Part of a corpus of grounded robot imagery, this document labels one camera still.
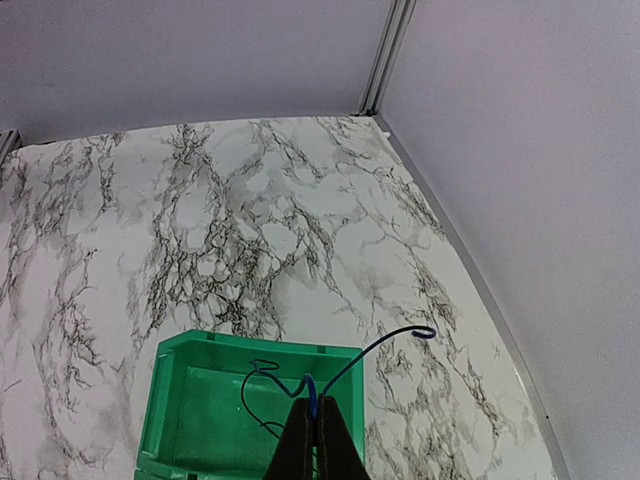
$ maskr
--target white marble countertop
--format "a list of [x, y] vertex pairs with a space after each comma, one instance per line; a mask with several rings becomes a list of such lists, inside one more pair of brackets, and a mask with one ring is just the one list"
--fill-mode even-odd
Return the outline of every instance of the white marble countertop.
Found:
[[0, 478], [131, 478], [159, 341], [365, 346], [372, 478], [553, 479], [513, 363], [368, 118], [180, 125], [0, 165]]

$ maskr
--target white wall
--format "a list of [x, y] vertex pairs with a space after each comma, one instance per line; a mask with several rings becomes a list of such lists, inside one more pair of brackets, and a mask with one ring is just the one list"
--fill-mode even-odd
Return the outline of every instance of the white wall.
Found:
[[639, 87], [634, 2], [419, 0], [382, 107], [575, 480], [640, 472]]
[[349, 114], [391, 0], [0, 2], [0, 129], [28, 142]]

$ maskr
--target blue cable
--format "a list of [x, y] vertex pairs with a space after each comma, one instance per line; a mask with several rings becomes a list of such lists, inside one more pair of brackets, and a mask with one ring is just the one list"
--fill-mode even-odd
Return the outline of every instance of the blue cable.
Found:
[[318, 394], [316, 390], [316, 383], [313, 380], [313, 377], [311, 375], [309, 375], [308, 373], [305, 373], [304, 377], [302, 377], [302, 380], [300, 380], [298, 387], [294, 391], [291, 391], [287, 388], [287, 386], [284, 383], [282, 383], [282, 380], [280, 380], [273, 373], [268, 371], [268, 370], [274, 370], [273, 368], [268, 368], [268, 369], [261, 368], [258, 366], [258, 362], [268, 363], [270, 365], [272, 365], [274, 362], [270, 362], [268, 360], [256, 359], [256, 360], [251, 360], [250, 363], [251, 365], [253, 365], [254, 370], [258, 374], [273, 380], [273, 382], [278, 387], [280, 387], [280, 389], [289, 398], [296, 398], [298, 395], [302, 393], [302, 391], [304, 390], [304, 387], [306, 386], [307, 389], [309, 390], [309, 401], [311, 402], [311, 418], [315, 419], [318, 417]]
[[[398, 328], [397, 330], [387, 333], [383, 337], [380, 337], [378, 340], [373, 342], [371, 345], [365, 348], [362, 352], [360, 352], [356, 357], [354, 357], [349, 363], [347, 363], [342, 368], [342, 370], [340, 370], [331, 380], [329, 380], [329, 382], [324, 387], [320, 395], [323, 397], [326, 396], [329, 390], [331, 389], [331, 387], [333, 387], [333, 385], [338, 380], [340, 380], [342, 376], [344, 376], [349, 370], [351, 370], [356, 363], [362, 360], [365, 355], [371, 352], [371, 350], [376, 348], [381, 343], [386, 342], [391, 337], [395, 337], [400, 333], [409, 332], [409, 331], [411, 331], [411, 334], [414, 337], [420, 338], [422, 340], [430, 340], [432, 338], [435, 338], [436, 336], [436, 331], [433, 328], [426, 327], [423, 325], [411, 325], [408, 327]], [[266, 363], [267, 366], [260, 367], [258, 366], [258, 362]], [[302, 380], [300, 380], [298, 387], [294, 391], [291, 391], [287, 388], [287, 386], [284, 383], [282, 383], [282, 381], [278, 377], [276, 377], [273, 373], [269, 371], [269, 370], [276, 369], [274, 368], [274, 365], [277, 365], [275, 362], [271, 362], [269, 360], [255, 359], [251, 361], [251, 364], [253, 365], [253, 368], [256, 373], [273, 380], [273, 382], [276, 385], [278, 385], [278, 387], [290, 398], [296, 398], [298, 395], [302, 393], [302, 391], [304, 390], [304, 387], [306, 386], [309, 391], [309, 401], [311, 403], [311, 418], [313, 418], [314, 420], [318, 418], [318, 403], [319, 403], [318, 394], [316, 391], [315, 381], [313, 380], [313, 377], [311, 375], [309, 375], [308, 373], [305, 373]]]

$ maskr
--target marble pattern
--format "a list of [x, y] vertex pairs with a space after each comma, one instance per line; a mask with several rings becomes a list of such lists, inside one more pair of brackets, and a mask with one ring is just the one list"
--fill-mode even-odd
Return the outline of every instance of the marble pattern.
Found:
[[373, 120], [179, 125], [0, 165], [0, 478], [131, 478], [157, 344], [364, 346], [367, 468], [553, 479], [513, 363]]

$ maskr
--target metal edge strip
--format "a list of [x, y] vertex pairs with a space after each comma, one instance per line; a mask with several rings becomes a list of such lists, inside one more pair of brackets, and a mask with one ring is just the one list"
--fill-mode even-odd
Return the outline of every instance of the metal edge strip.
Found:
[[507, 347], [507, 351], [509, 355], [511, 355], [511, 359], [513, 361], [516, 373], [520, 378], [520, 383], [524, 388], [526, 395], [529, 397], [529, 401], [533, 407], [534, 417], [538, 423], [538, 428], [540, 429], [540, 434], [547, 446], [547, 450], [549, 452], [549, 456], [551, 457], [551, 463], [553, 464], [553, 468], [558, 480], [571, 480], [571, 476], [569, 475], [569, 470], [567, 469], [567, 464], [564, 460], [564, 455], [562, 454], [562, 450], [560, 449], [560, 444], [558, 443], [558, 438], [553, 430], [553, 426], [549, 421], [549, 416], [547, 415], [547, 411], [544, 408], [544, 404], [542, 403], [542, 398], [540, 397], [540, 393], [533, 382], [533, 378], [531, 377], [531, 372], [527, 367], [527, 364], [524, 361], [524, 357], [522, 356], [522, 352], [518, 347], [518, 344], [509, 329], [509, 325], [507, 324], [498, 303], [495, 298], [491, 294], [489, 286], [485, 282], [478, 266], [474, 262], [471, 254], [467, 250], [467, 247], [464, 245], [464, 242], [456, 232], [453, 224], [447, 217], [447, 214], [443, 210], [440, 202], [434, 195], [433, 191], [427, 184], [426, 179], [418, 170], [416, 164], [411, 159], [407, 151], [404, 149], [398, 138], [393, 133], [393, 130], [389, 127], [389, 124], [380, 116], [376, 115], [374, 117], [374, 121], [378, 124], [378, 126], [382, 129], [383, 132], [387, 132], [389, 134], [388, 140], [394, 151], [398, 154], [402, 163], [407, 168], [416, 185], [426, 198], [427, 202], [433, 209], [433, 212], [440, 220], [442, 227], [449, 239], [449, 242], [455, 249], [456, 253], [462, 260], [462, 264], [467, 270], [469, 277], [471, 277], [471, 281], [473, 282], [478, 294], [480, 295], [480, 299], [484, 303], [493, 323], [498, 330], [498, 334], [502, 338], [502, 341], [505, 343]]
[[17, 130], [0, 132], [0, 164], [4, 162], [7, 154], [16, 148], [20, 148], [22, 142]]
[[377, 112], [415, 3], [416, 0], [393, 0], [369, 80], [360, 100], [359, 115], [371, 116]]

